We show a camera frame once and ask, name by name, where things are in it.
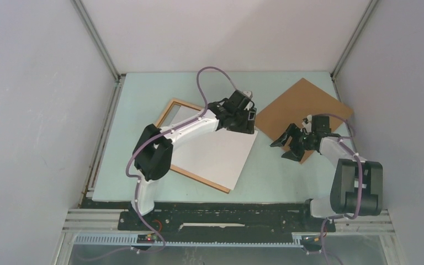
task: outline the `orange wire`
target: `orange wire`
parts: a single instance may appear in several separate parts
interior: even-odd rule
[[[162,227],[163,226],[162,226],[162,223],[160,221],[158,221],[157,219],[155,219],[152,222],[157,222],[158,223],[158,225],[159,225],[158,232],[162,231]]]

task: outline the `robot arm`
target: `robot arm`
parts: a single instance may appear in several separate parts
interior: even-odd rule
[[[168,172],[173,151],[185,142],[222,128],[254,134],[256,109],[251,101],[251,93],[248,95],[234,91],[230,98],[209,103],[205,113],[198,113],[178,124],[161,128],[150,124],[145,127],[134,152],[150,138],[163,135],[146,145],[134,160],[134,166],[141,177],[137,184],[140,185],[139,194],[131,202],[134,209],[137,204],[141,215],[153,210],[158,180]]]
[[[326,218],[354,213],[358,203],[358,161],[350,149],[341,145],[341,136],[331,132],[329,117],[308,116],[303,120],[301,129],[290,124],[271,146],[284,146],[290,137],[290,151],[285,152],[283,158],[299,162],[305,151],[316,150],[336,168],[331,194],[311,200],[311,215]],[[379,215],[383,206],[383,167],[378,162],[367,161],[358,155],[357,157],[363,174],[359,215]]]

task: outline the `light blue tabletop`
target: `light blue tabletop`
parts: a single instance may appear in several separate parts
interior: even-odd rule
[[[144,127],[154,123],[172,98],[203,105],[195,83],[196,73],[129,73],[116,108],[107,146],[99,170],[93,200],[129,201],[136,181],[124,169]],[[336,97],[328,72],[230,72],[238,89],[253,92],[260,111],[301,78]],[[204,72],[201,86],[208,101],[229,97],[228,80],[218,72]],[[340,126],[336,133],[348,135]],[[161,180],[158,202],[303,202],[328,195],[335,169],[315,152],[303,165],[280,156],[281,148],[271,148],[272,140],[259,132],[234,190],[223,193],[169,171]]]

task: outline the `gray floor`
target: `gray floor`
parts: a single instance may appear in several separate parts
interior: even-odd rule
[[[329,236],[326,242],[327,250],[338,255],[344,265],[386,264],[381,243],[376,236]],[[98,257],[117,248],[119,246],[75,245],[70,264],[326,264],[322,255],[307,256],[299,248],[167,247],[154,254],[137,255],[135,251],[120,251],[92,262],[84,262],[78,258]],[[331,264],[338,263],[331,258]]]

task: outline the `white wall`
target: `white wall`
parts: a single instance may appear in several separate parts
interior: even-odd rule
[[[360,153],[384,166],[407,258],[424,264],[424,1],[381,1],[337,83]]]
[[[369,0],[85,0],[127,72],[332,71]]]
[[[0,264],[49,264],[114,80],[69,0],[0,1]]]

